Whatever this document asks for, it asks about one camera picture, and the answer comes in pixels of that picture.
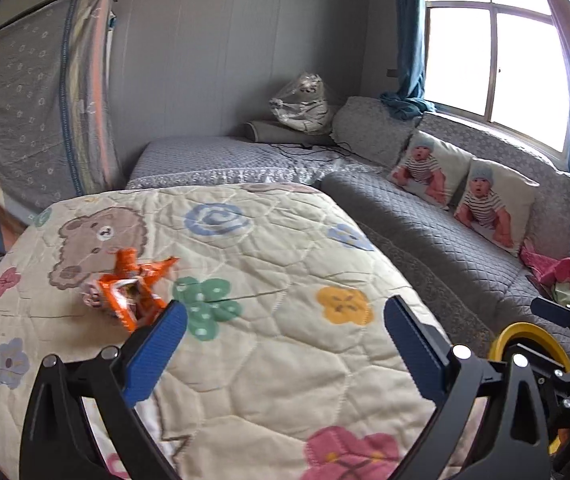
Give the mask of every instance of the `gray wall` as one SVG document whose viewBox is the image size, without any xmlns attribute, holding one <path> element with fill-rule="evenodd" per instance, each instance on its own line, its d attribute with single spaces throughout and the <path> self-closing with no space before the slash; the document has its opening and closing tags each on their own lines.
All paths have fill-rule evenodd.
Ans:
<svg viewBox="0 0 570 480">
<path fill-rule="evenodd" d="M 398 89 L 398 80 L 387 76 L 387 70 L 394 70 L 397 65 L 396 23 L 396 0 L 369 0 L 361 95 L 378 97 L 386 90 Z"/>
<path fill-rule="evenodd" d="M 42 0 L 2 0 L 0 24 Z M 118 0 L 114 138 L 126 171 L 146 143 L 220 136 L 269 118 L 302 70 L 345 96 L 362 79 L 369 0 Z"/>
</svg>

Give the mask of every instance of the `baby photo pillow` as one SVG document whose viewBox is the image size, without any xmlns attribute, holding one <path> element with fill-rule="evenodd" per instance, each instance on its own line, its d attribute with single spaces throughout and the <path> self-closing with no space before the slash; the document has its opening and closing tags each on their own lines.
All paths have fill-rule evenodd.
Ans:
<svg viewBox="0 0 570 480">
<path fill-rule="evenodd" d="M 518 256 L 539 185 L 498 162 L 475 158 L 454 216 Z"/>
<path fill-rule="evenodd" d="M 389 180 L 405 191 L 447 209 L 472 158 L 471 153 L 453 144 L 416 131 Z"/>
</svg>

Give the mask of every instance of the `sofa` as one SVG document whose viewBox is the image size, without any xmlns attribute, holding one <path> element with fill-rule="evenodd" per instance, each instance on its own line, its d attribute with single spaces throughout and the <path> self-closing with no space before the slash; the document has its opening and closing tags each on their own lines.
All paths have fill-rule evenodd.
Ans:
<svg viewBox="0 0 570 480">
<path fill-rule="evenodd" d="M 481 126 L 427 113 L 418 127 L 538 182 L 527 238 L 540 254 L 569 255 L 570 174 L 556 170 L 532 148 Z M 333 137 L 340 145 L 349 143 L 358 155 L 387 168 L 396 164 L 409 136 L 406 123 L 370 98 L 350 98 L 334 119 Z M 332 173 L 322 180 L 321 190 L 405 275 L 453 342 L 486 355 L 505 327 L 524 321 L 545 328 L 570 356 L 570 331 L 530 312 L 538 296 L 527 279 L 530 272 L 519 259 L 463 226 L 451 211 L 405 192 L 384 173 Z"/>
</svg>

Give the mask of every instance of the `bed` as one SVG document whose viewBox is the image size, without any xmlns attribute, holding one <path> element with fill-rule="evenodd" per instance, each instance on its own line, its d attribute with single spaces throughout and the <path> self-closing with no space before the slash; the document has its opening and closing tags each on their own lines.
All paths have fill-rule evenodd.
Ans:
<svg viewBox="0 0 570 480">
<path fill-rule="evenodd" d="M 136 409 L 185 480 L 386 479 L 433 412 L 387 335 L 404 277 L 323 193 L 301 184 L 123 190 L 60 202 L 0 263 L 0 468 L 18 480 L 41 359 L 95 356 L 127 332 L 81 300 L 120 247 L 180 261 L 157 285 L 188 332 Z M 128 478 L 94 405 L 110 471 Z M 462 464 L 471 424 L 448 473 Z"/>
<path fill-rule="evenodd" d="M 338 146 L 304 148 L 241 137 L 171 137 L 149 143 L 127 189 L 255 182 L 311 185 L 335 171 L 380 173 L 383 168 Z"/>
</svg>

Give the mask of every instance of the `candy wrapper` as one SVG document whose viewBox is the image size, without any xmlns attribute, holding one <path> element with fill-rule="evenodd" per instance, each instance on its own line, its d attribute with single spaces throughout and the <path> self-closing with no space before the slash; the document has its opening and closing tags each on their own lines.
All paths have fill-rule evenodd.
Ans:
<svg viewBox="0 0 570 480">
<path fill-rule="evenodd" d="M 120 249 L 116 253 L 114 272 L 87 283 L 83 301 L 88 306 L 109 310 L 130 332 L 152 324 L 166 307 L 152 287 L 177 261 L 178 258 L 168 258 L 138 264 L 135 249 Z"/>
</svg>

